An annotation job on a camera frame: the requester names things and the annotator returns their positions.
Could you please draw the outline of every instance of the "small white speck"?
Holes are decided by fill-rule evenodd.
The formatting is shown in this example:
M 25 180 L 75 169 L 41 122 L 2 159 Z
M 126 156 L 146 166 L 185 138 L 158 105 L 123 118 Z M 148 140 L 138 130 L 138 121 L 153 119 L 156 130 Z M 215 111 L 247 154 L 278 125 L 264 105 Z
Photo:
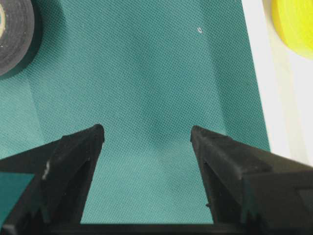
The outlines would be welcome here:
M 203 33 L 202 28 L 198 27 L 197 30 L 199 33 Z
M 45 171 L 44 171 L 43 180 L 46 180 L 47 175 L 48 175 L 48 173 L 49 173 L 49 171 L 50 171 L 50 161 L 47 162 L 47 164 L 46 164 L 45 167 L 46 167 L 46 168 L 45 168 Z

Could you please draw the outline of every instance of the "black plastic jaw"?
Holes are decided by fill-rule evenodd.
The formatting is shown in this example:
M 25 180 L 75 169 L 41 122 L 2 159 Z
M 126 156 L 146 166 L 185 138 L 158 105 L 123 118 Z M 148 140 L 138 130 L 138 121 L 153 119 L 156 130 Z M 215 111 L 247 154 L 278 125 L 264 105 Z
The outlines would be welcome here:
M 1 234 L 38 234 L 44 223 L 79 224 L 103 142 L 104 129 L 95 125 L 1 160 L 2 172 L 35 175 Z
M 313 234 L 313 168 L 194 126 L 191 142 L 215 223 Z

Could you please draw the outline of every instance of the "yellow tape roll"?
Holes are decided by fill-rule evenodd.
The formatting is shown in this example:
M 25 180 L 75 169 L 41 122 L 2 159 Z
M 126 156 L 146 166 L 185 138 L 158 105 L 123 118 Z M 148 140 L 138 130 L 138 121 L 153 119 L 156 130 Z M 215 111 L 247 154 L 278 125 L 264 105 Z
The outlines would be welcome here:
M 272 20 L 290 49 L 313 59 L 313 0 L 272 0 Z

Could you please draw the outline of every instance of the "textured green surface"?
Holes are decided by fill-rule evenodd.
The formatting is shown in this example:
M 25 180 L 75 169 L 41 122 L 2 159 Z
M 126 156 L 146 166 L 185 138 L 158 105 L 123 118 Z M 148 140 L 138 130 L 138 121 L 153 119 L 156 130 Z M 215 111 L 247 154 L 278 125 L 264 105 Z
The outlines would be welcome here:
M 212 222 L 191 127 L 268 150 L 241 2 L 38 2 L 41 49 L 0 81 L 0 156 L 101 123 L 82 222 Z
M 33 177 L 33 174 L 0 172 L 0 230 Z

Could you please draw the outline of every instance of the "black tape roll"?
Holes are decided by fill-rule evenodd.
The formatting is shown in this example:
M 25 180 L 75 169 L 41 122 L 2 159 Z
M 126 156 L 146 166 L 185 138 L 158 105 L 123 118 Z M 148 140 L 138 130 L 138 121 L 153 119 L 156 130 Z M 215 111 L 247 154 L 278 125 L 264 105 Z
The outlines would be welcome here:
M 42 38 L 39 11 L 31 0 L 0 0 L 0 79 L 22 71 Z

